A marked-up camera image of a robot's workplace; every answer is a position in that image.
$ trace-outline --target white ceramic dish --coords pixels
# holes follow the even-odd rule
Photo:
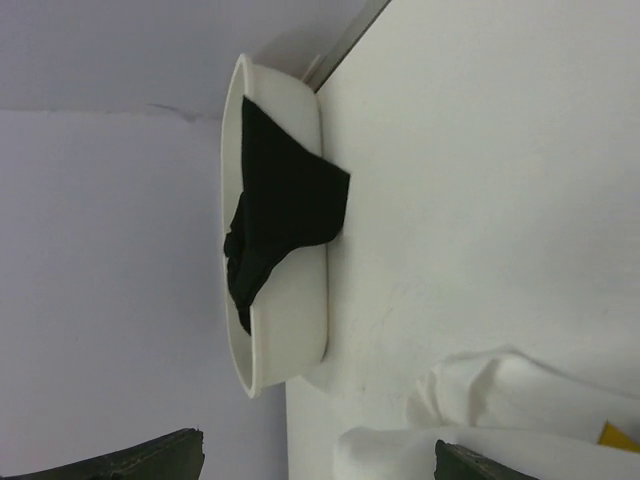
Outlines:
[[[223,228],[242,192],[242,100],[246,96],[310,152],[322,149],[320,112],[313,91],[299,80],[255,65],[241,55],[222,121]],[[327,342],[327,251],[325,246],[290,253],[273,270],[251,307],[251,331],[240,325],[226,296],[229,343],[240,381],[250,397],[318,364]]]

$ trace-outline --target white tabletop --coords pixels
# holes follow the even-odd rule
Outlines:
[[[514,345],[640,393],[640,4],[394,0],[319,92],[352,173],[290,478],[404,424],[442,357]]]

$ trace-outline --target white towel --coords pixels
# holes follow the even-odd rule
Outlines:
[[[437,440],[464,445],[487,458],[540,479],[630,480],[640,455],[537,432],[442,427],[379,432],[356,428],[334,452],[334,480],[426,480],[436,468]]]
[[[514,350],[436,364],[418,380],[406,417],[423,430],[345,433],[334,452],[335,480],[432,478],[437,439],[537,478],[626,479],[640,472],[640,455],[593,445],[606,420],[638,438],[639,398],[573,379]]]
[[[607,420],[637,438],[640,398],[575,380],[502,349],[437,363],[418,380],[406,417],[417,428],[521,429],[595,443]]]

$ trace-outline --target black fabric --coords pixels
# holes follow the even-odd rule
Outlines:
[[[350,176],[307,151],[248,98],[242,103],[242,180],[224,253],[229,291],[251,333],[249,307],[291,251],[333,240]]]

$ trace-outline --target gray wall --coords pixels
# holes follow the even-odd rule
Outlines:
[[[0,108],[220,117],[242,52],[299,75],[365,0],[5,0]]]
[[[219,123],[0,111],[0,474],[199,427],[203,479],[286,478],[227,347]]]

